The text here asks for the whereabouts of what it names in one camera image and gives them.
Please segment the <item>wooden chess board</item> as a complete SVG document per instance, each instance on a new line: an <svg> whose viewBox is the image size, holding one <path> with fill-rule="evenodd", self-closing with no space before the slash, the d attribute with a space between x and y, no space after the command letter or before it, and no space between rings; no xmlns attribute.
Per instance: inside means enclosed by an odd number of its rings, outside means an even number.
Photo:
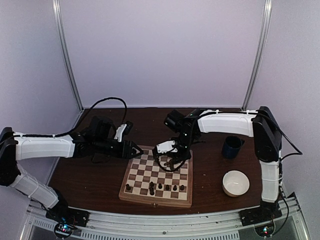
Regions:
<svg viewBox="0 0 320 240"><path fill-rule="evenodd" d="M190 208L193 201L193 159L190 158L176 171L164 171L153 158L151 146L141 146L143 154L129 160L118 197L120 200L148 204ZM150 182L154 183L154 195L150 195Z"/></svg>

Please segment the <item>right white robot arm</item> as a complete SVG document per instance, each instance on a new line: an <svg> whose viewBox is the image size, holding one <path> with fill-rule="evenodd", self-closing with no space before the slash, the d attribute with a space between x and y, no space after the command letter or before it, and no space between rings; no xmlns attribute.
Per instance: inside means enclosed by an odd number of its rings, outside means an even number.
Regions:
<svg viewBox="0 0 320 240"><path fill-rule="evenodd" d="M164 124L178 133L178 137L157 144L153 154L171 157L174 163L190 159L191 145L204 133L253 138L254 153L260 163L262 179L261 206L257 208L256 216L259 220L266 221L276 212L283 174L282 134L268 107L261 106L257 110L246 111L197 108L188 115L173 110L165 118Z"/></svg>

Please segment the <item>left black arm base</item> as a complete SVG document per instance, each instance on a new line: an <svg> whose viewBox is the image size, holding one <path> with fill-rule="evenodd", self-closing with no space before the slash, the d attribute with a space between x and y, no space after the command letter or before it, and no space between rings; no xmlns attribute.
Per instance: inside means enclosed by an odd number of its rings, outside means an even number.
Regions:
<svg viewBox="0 0 320 240"><path fill-rule="evenodd" d="M58 239L65 240L70 237L77 227L86 227L90 213L86 210L70 208L67 200L56 190L58 203L52 208L42 209L46 211L46 218L54 220L57 224L53 232Z"/></svg>

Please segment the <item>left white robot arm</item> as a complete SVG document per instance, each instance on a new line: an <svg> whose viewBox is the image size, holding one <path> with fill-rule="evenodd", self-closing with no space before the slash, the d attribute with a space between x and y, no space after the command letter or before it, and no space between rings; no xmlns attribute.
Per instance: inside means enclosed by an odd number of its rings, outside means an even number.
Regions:
<svg viewBox="0 0 320 240"><path fill-rule="evenodd" d="M61 222L67 222L72 211L64 197L19 167L18 162L53 157L76 159L95 154L130 160L143 154L134 142L124 139L132 126L127 121L115 127L111 119L95 116L80 132L56 135L23 134L6 127L0 134L0 184L40 202L52 209Z"/></svg>

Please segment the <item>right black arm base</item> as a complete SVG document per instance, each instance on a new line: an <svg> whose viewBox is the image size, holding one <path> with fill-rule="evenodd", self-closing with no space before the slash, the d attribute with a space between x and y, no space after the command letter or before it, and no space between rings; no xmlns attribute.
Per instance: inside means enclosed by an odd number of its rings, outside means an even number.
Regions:
<svg viewBox="0 0 320 240"><path fill-rule="evenodd" d="M279 201L260 201L260 205L247 208L239 212L243 227L254 225L255 233L259 237L269 238L276 231L275 219L282 217Z"/></svg>

